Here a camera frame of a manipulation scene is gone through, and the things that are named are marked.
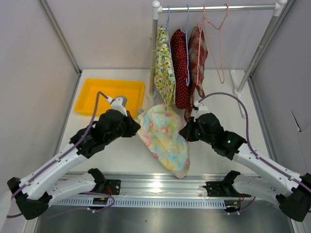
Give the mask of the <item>pastel floral cloth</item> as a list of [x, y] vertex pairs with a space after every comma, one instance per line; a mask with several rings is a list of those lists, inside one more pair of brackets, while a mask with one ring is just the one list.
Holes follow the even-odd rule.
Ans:
[[135, 119], [138, 137], [152, 156], [176, 178], [184, 178], [190, 168], [189, 143], [179, 134], [181, 117], [166, 104], [156, 105]]

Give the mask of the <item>red plaid skirt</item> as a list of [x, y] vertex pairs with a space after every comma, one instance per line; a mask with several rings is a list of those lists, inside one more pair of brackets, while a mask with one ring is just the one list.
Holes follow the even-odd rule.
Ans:
[[185, 110], [184, 118], [188, 122], [194, 104], [194, 91], [197, 90], [199, 97], [205, 96], [202, 87], [205, 72], [205, 61], [208, 56], [207, 45], [203, 29], [195, 26], [191, 32], [189, 42], [189, 71], [190, 71], [190, 104]]

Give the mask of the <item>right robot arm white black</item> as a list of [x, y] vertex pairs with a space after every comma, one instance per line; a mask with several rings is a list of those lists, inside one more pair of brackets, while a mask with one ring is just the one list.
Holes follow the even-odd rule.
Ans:
[[251, 148], [238, 134], [226, 131], [212, 113], [191, 117], [179, 134], [188, 142], [202, 141], [220, 156], [235, 161], [260, 176], [251, 179], [237, 172], [231, 185], [241, 194], [268, 201], [287, 217], [304, 221], [311, 212], [311, 175], [293, 172]]

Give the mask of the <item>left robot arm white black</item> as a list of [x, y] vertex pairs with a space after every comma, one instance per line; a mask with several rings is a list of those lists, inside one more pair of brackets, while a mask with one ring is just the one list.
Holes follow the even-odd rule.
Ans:
[[20, 179], [12, 177], [7, 185], [26, 220], [42, 215], [54, 203], [72, 195], [95, 192], [110, 194], [111, 188], [102, 172], [92, 168], [83, 175], [57, 183], [69, 170], [101, 152], [116, 139], [129, 138], [138, 132], [140, 125], [129, 112], [107, 110], [95, 121], [80, 129], [63, 150], [41, 168]]

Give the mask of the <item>lemon print skirt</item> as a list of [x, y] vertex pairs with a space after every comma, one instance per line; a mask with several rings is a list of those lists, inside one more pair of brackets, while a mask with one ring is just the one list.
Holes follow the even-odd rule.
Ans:
[[173, 60], [168, 32], [163, 26], [157, 28], [154, 85], [165, 104], [175, 104], [176, 80]]

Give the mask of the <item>red polka dot skirt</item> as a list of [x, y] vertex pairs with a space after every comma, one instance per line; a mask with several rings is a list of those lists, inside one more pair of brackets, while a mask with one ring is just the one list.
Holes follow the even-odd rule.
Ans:
[[190, 102], [190, 85], [187, 85], [189, 75], [185, 32], [176, 30], [171, 37], [170, 46], [176, 82], [175, 105], [178, 109], [186, 109]]

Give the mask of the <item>metal clothes rack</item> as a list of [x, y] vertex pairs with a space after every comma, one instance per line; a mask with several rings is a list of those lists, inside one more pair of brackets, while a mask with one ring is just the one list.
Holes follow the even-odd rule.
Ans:
[[155, 0], [152, 3], [152, 62], [150, 68], [150, 81], [149, 91], [147, 93], [148, 107], [153, 107], [155, 104], [155, 86], [154, 86], [154, 72], [155, 72], [155, 53], [156, 53], [156, 36], [158, 27], [158, 18], [162, 13], [190, 13], [190, 12], [216, 12], [216, 11], [255, 11], [255, 10], [272, 10], [273, 14], [269, 21], [269, 24], [262, 36], [262, 39], [254, 53], [251, 62], [249, 63], [244, 76], [240, 83], [236, 75], [232, 75], [233, 95], [239, 100], [245, 99], [246, 95], [243, 93], [243, 88], [251, 77], [252, 72], [255, 70], [256, 64], [259, 61], [261, 55], [263, 55], [264, 49], [267, 47], [268, 42], [272, 39], [273, 33], [277, 29], [278, 23], [281, 23], [281, 17], [285, 15], [285, 7], [288, 5], [286, 0], [278, 0], [271, 4], [255, 4], [255, 5], [231, 5], [231, 6], [200, 6], [200, 7], [166, 7], [163, 8], [159, 1]]

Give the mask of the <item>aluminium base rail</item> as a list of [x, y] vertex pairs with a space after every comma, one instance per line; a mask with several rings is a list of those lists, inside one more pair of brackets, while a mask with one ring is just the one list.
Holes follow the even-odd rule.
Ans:
[[121, 180], [119, 195], [115, 199], [208, 199], [203, 188], [207, 181], [221, 181], [225, 174], [188, 175], [178, 179], [164, 173], [104, 172], [107, 179]]

